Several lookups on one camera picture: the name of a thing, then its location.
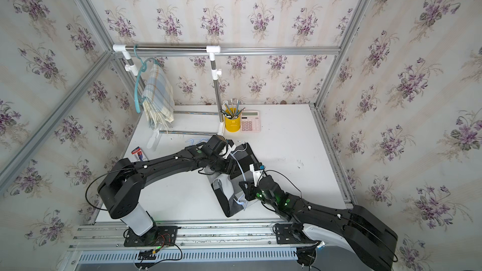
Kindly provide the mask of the black white checkered scarf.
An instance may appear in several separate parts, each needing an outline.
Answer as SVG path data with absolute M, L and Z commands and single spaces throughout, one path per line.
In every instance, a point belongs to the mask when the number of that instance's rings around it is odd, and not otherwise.
M 242 143 L 237 146 L 231 156 L 237 164 L 235 173 L 228 175 L 213 171 L 208 175 L 211 188 L 227 218 L 246 210 L 250 204 L 256 201 L 247 201 L 238 184 L 241 181 L 254 181 L 249 166 L 254 163 L 261 163 L 256 158 L 249 143 Z

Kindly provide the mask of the plaid blue cream scarf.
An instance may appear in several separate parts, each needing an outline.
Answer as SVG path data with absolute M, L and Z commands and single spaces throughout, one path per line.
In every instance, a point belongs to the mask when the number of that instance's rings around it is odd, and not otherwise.
M 164 70 L 154 62 L 143 92 L 143 107 L 149 127 L 167 128 L 174 121 L 174 92 Z

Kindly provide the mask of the teal plastic hanger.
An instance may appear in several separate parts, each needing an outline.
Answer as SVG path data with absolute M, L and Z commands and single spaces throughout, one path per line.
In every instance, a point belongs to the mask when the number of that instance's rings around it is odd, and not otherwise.
M 148 62 L 152 62 L 154 65 L 157 65 L 159 67 L 162 67 L 159 61 L 155 58 L 147 58 L 146 60 L 143 60 L 139 55 L 138 55 L 138 44 L 135 44 L 133 46 L 133 51 L 134 51 L 134 56 L 140 61 L 141 67 L 138 71 L 138 74 L 136 75 L 136 82 L 134 86 L 134 105 L 136 112 L 138 114 L 141 113 L 141 105 L 144 101 L 143 96 L 141 95 L 142 91 L 139 90 L 140 82 L 142 79 L 142 74 L 146 72 L 148 66 Z

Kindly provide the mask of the light blue plastic hanger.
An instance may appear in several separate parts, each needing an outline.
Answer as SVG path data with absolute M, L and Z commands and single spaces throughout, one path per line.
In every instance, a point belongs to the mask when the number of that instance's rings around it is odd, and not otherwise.
M 240 159 L 236 158 L 243 149 L 220 135 L 202 139 L 185 149 L 196 161 L 193 170 L 208 178 L 223 214 L 229 218 L 245 210 L 248 201 L 238 183 L 247 179 L 247 172 L 241 170 Z

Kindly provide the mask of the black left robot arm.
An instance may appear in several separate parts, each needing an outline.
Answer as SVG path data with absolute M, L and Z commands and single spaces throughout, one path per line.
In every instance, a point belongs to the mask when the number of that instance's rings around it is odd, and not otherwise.
M 112 219 L 121 220 L 138 237 L 154 235 L 156 224 L 139 204 L 141 191 L 161 179 L 206 167 L 230 174 L 235 149 L 232 140 L 213 135 L 207 142 L 187 146 L 165 157 L 137 162 L 124 158 L 101 176 L 103 181 L 97 194 Z

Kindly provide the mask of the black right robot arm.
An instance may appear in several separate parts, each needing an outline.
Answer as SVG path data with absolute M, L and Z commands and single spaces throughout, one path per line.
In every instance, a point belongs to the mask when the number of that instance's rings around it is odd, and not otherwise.
M 396 254 L 397 234 L 360 205 L 351 209 L 317 205 L 283 191 L 270 175 L 241 181 L 238 185 L 249 201 L 256 199 L 271 206 L 275 214 L 292 223 L 305 237 L 308 236 L 308 225 L 336 234 L 372 270 L 391 270 L 393 264 L 399 261 Z

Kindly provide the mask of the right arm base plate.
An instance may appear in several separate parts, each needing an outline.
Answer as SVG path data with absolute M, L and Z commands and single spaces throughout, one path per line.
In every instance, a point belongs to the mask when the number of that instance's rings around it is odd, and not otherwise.
M 316 245 L 317 247 L 324 247 L 325 242 L 315 241 L 303 233 L 301 225 L 293 223 L 275 223 L 272 226 L 272 232 L 276 236 L 276 243 L 278 245 Z

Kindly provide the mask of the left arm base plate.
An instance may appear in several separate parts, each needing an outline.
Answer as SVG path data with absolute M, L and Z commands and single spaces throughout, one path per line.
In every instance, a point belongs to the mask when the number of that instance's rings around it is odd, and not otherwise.
M 154 226 L 144 235 L 138 236 L 129 228 L 124 232 L 124 247 L 161 247 L 176 242 L 176 226 Z

